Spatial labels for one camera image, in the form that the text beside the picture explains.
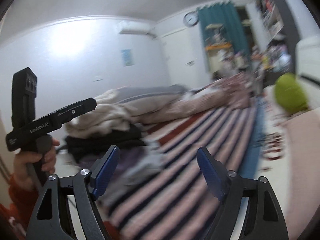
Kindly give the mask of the red sleeved left forearm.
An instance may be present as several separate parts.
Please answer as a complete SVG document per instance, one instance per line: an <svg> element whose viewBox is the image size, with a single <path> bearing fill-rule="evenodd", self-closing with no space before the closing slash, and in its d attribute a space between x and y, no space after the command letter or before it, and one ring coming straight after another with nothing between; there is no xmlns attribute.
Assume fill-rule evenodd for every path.
<svg viewBox="0 0 320 240"><path fill-rule="evenodd" d="M8 209L1 204L1 219L12 229L21 226L26 231L39 193L36 189L22 189L14 180L14 176L11 176L9 185L8 193L12 203Z"/></svg>

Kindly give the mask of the left hand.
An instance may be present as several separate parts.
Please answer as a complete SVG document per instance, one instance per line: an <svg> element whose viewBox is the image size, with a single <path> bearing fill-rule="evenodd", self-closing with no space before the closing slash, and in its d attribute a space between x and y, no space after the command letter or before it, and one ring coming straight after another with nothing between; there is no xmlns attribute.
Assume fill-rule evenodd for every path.
<svg viewBox="0 0 320 240"><path fill-rule="evenodd" d="M41 170L44 173L54 174L56 164L56 147L60 142L52 138L52 146L50 150L42 155L37 152L20 151L14 157L14 172L13 178L15 183L25 191L33 191L35 189L34 180L31 177L30 168L33 163L41 163Z"/></svg>

